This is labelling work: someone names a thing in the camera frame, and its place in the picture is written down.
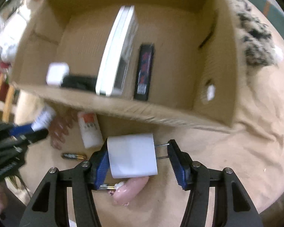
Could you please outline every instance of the beige tablecloth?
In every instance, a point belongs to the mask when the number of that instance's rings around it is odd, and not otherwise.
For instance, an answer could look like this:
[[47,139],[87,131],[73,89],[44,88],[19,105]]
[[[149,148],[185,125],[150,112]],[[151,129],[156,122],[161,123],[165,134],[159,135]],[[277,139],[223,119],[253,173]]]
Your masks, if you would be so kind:
[[[247,84],[240,89],[236,124],[232,134],[215,131],[174,128],[139,123],[99,115],[99,124],[106,138],[152,132],[155,143],[175,139],[182,149],[208,168],[222,170],[231,167],[245,186],[257,210],[262,212],[274,203],[284,191],[284,41],[268,20],[253,6],[261,21],[273,33],[275,45],[282,49],[279,66],[248,69]],[[31,121],[38,114],[43,101],[21,93],[15,120]],[[63,113],[65,108],[57,107]],[[78,125],[70,131],[63,151],[85,152]],[[158,151],[165,155],[165,148]],[[60,170],[74,167],[76,161],[64,160],[61,151],[50,147],[49,140],[32,146],[27,153],[27,164],[20,170],[30,190],[34,191],[47,170],[56,166]],[[110,175],[107,183],[115,182]],[[189,192],[177,185],[169,160],[158,161],[158,175],[129,206],[112,206],[110,196],[94,192],[94,200],[102,226],[180,226]],[[207,226],[213,210],[211,197]],[[74,220],[70,209],[70,219]]]

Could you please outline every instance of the metal prong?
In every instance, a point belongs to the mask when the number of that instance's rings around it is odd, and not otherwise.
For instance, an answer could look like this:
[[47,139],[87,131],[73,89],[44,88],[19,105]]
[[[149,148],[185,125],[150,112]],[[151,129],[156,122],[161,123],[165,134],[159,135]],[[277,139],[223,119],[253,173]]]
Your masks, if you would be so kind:
[[116,191],[114,185],[102,184],[98,190],[105,190],[105,191]]
[[169,158],[169,156],[168,156],[168,155],[166,155],[166,156],[156,157],[156,159],[166,159],[166,158]]
[[167,146],[169,143],[166,143],[166,144],[159,144],[159,145],[155,145],[155,148],[157,147],[162,147],[162,146]]

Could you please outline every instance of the brown plastic object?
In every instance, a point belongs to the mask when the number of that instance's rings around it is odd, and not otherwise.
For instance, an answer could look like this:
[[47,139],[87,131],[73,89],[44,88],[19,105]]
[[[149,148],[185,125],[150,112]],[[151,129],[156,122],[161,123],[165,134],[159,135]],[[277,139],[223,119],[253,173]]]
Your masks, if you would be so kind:
[[51,145],[56,149],[62,149],[61,143],[65,143],[64,135],[68,135],[68,128],[73,127],[73,121],[77,121],[77,111],[69,109],[62,117],[59,114],[51,121],[49,126],[49,135],[51,137]]

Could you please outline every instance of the battery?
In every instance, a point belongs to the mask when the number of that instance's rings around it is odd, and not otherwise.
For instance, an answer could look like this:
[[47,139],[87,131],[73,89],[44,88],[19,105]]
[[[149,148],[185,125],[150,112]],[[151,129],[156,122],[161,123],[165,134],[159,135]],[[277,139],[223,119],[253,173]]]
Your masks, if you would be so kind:
[[135,93],[133,98],[140,101],[147,101],[151,82],[151,69],[154,58],[154,44],[141,44]]

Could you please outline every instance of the black and gold battery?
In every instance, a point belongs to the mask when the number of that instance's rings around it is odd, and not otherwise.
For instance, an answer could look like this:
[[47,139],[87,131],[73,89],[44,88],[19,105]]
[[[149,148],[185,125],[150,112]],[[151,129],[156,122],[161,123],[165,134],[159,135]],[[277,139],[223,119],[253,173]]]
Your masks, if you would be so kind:
[[63,153],[61,157],[64,159],[77,159],[77,160],[86,160],[86,154],[75,154],[75,153]]

